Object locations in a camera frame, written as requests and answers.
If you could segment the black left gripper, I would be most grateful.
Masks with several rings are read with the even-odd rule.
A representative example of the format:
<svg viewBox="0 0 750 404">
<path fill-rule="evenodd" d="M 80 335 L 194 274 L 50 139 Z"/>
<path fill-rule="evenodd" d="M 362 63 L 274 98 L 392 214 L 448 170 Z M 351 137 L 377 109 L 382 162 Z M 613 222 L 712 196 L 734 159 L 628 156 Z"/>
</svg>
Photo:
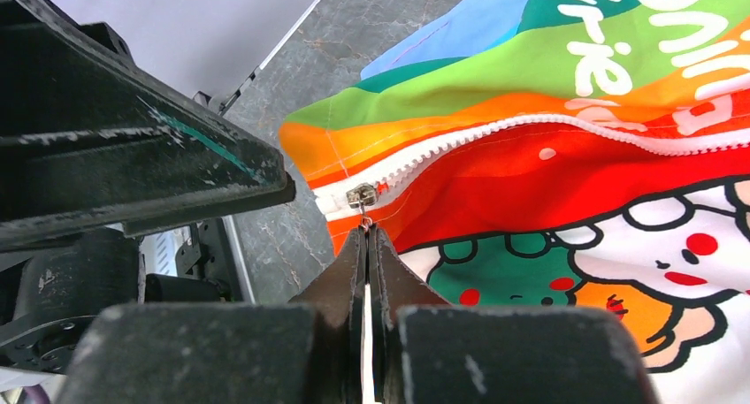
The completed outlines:
<svg viewBox="0 0 750 404">
<path fill-rule="evenodd" d="M 63 372 L 110 306 L 142 298 L 140 242 L 103 228 L 61 248 L 1 257 L 1 366 Z"/>
</svg>

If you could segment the silver ring zipper pull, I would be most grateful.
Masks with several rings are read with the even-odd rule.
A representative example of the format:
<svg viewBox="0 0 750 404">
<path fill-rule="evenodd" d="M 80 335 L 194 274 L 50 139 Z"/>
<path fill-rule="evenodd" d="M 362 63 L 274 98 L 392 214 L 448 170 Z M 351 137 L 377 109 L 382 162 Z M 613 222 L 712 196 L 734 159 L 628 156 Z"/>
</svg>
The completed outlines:
<svg viewBox="0 0 750 404">
<path fill-rule="evenodd" d="M 346 198 L 351 209 L 356 210 L 360 217 L 360 227 L 368 232 L 373 225 L 367 209 L 379 200 L 379 192 L 374 185 L 363 183 L 347 191 Z"/>
</svg>

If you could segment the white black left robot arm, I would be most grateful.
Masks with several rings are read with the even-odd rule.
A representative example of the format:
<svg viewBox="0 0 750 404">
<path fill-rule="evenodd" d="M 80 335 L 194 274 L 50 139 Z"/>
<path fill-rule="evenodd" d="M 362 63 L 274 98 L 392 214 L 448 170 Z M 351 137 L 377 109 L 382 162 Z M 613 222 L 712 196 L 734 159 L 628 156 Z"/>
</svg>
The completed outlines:
<svg viewBox="0 0 750 404">
<path fill-rule="evenodd" d="M 238 301 L 225 216 L 291 201 L 272 145 L 103 22 L 1 0 L 1 377 L 62 374 L 105 308 Z"/>
</svg>

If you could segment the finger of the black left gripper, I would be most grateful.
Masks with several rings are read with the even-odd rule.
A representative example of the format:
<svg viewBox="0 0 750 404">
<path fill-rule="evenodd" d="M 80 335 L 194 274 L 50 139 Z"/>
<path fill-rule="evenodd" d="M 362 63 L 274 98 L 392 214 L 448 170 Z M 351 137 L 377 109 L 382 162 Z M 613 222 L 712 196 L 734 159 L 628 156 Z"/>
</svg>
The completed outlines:
<svg viewBox="0 0 750 404">
<path fill-rule="evenodd" d="M 129 237 L 291 202 L 271 144 L 138 68 L 104 23 L 1 0 L 1 248 Z"/>
</svg>

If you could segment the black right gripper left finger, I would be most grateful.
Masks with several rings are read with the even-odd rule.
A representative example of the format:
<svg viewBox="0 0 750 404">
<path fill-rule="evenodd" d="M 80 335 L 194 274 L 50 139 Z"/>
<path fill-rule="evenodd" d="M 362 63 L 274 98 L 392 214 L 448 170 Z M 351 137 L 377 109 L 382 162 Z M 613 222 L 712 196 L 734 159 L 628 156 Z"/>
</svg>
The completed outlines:
<svg viewBox="0 0 750 404">
<path fill-rule="evenodd" d="M 105 309 L 73 355 L 61 403 L 359 403 L 367 235 L 286 304 Z"/>
</svg>

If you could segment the rainbow cartoon zip jacket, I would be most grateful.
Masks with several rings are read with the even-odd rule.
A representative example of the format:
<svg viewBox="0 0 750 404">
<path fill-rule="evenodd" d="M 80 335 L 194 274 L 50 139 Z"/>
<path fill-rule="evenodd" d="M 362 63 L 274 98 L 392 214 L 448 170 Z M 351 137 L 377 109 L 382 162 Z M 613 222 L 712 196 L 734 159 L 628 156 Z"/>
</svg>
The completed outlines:
<svg viewBox="0 0 750 404">
<path fill-rule="evenodd" d="M 463 0 L 279 131 L 464 306 L 605 309 L 665 403 L 749 400 L 749 0 Z"/>
</svg>

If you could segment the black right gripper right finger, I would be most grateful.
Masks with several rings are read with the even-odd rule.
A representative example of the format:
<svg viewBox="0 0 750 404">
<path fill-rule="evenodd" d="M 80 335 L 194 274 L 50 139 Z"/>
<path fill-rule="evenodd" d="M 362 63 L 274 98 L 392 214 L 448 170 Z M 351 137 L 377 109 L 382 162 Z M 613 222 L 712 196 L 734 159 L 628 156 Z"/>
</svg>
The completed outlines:
<svg viewBox="0 0 750 404">
<path fill-rule="evenodd" d="M 630 334 L 580 307 L 452 306 L 367 233 L 372 379 L 382 403 L 655 403 Z"/>
</svg>

